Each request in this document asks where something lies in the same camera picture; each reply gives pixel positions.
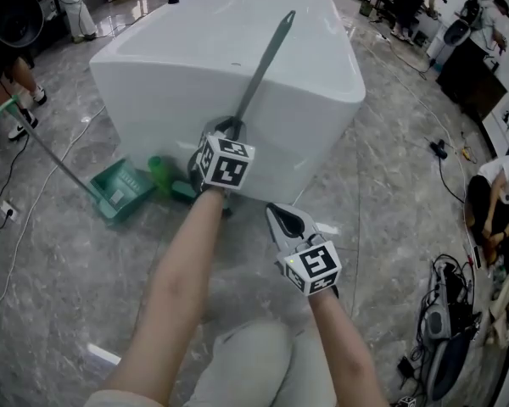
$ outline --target black shoe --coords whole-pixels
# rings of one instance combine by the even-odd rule
[[[26,119],[31,123],[31,127],[36,128],[37,124],[38,124],[38,120],[34,117],[34,115],[30,111],[26,110],[26,113],[28,114],[28,116],[30,116],[30,118],[26,117]],[[8,139],[11,142],[15,142],[16,140],[19,140],[25,134],[26,134],[25,128],[23,128],[21,125],[17,124],[15,126],[15,128],[9,132]]]
[[[31,95],[34,102],[38,103],[39,105],[43,105],[48,100],[48,96],[45,93],[45,89],[43,89],[43,87],[39,85],[36,87],[36,91],[33,92]]]

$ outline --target power outlet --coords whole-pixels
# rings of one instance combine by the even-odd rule
[[[12,205],[10,205],[7,201],[2,201],[2,206],[0,207],[4,215],[8,215],[8,211],[12,210],[13,213],[9,216],[12,221],[17,221],[17,217],[19,217],[19,211],[15,209]]]

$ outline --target black and white marker cube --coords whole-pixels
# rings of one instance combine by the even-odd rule
[[[206,184],[239,190],[255,159],[255,148],[208,135],[196,163]]]
[[[285,276],[306,296],[335,285],[341,272],[331,241],[286,256],[282,262]]]
[[[397,407],[415,407],[417,401],[413,397],[404,397],[398,401]]]

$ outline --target green dustpan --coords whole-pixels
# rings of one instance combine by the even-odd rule
[[[114,223],[126,219],[155,189],[155,185],[125,159],[100,172],[87,187],[98,200],[100,213]]]
[[[70,169],[43,143],[34,129],[25,120],[13,95],[0,106],[0,115],[7,110],[22,125],[26,132],[43,148],[51,160],[94,201],[99,213],[109,222],[118,223],[126,219],[143,200],[155,189],[154,184],[141,175],[125,159],[112,164],[85,185]]]

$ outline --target gray marble tile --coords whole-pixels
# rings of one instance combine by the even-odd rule
[[[319,227],[327,233],[327,239],[337,247],[357,250],[359,213],[355,123],[333,146],[328,159],[295,206],[321,224]]]
[[[38,133],[55,153],[61,155],[103,105],[90,75],[90,58],[125,29],[120,25],[165,2],[122,0],[91,6],[99,34],[116,28],[112,35],[79,45],[65,38],[36,58],[33,74],[45,86],[48,102],[38,107],[20,92],[40,120]],[[464,144],[463,132],[480,164],[489,153],[477,126],[440,91],[433,70],[424,81],[358,15],[356,0],[334,2],[366,84],[366,101],[297,206],[323,225],[338,248],[344,266],[340,299],[372,351],[385,394],[394,401],[413,389],[408,384],[399,390],[395,366],[413,345],[429,261],[442,252],[465,261],[467,242],[461,206],[443,187],[425,139],[447,138],[446,133],[417,98],[438,115],[455,146]],[[414,48],[396,42],[393,47],[417,68],[427,63]],[[0,186],[22,147],[6,143],[12,124],[11,119],[0,120]],[[120,158],[119,142],[104,110],[65,162],[88,181]],[[466,161],[461,165],[467,180],[479,166]],[[31,141],[4,193],[19,208],[20,221],[0,231],[0,294],[28,209],[52,168]],[[442,171],[459,194],[463,178],[453,155]],[[273,265],[276,249],[264,205],[236,198],[233,217],[222,223],[207,310],[178,377],[173,404],[189,398],[210,361],[215,337],[224,331],[260,317],[285,321],[292,328],[312,322],[306,300]],[[127,222],[108,228],[74,184],[59,171],[54,174],[20,243],[0,311],[0,405],[83,404],[112,369],[89,354],[87,344],[124,353],[149,273],[186,215],[186,206],[155,195]],[[490,284],[485,273],[478,273],[478,309],[488,303]],[[475,345],[446,405],[484,399],[501,357],[499,350]]]

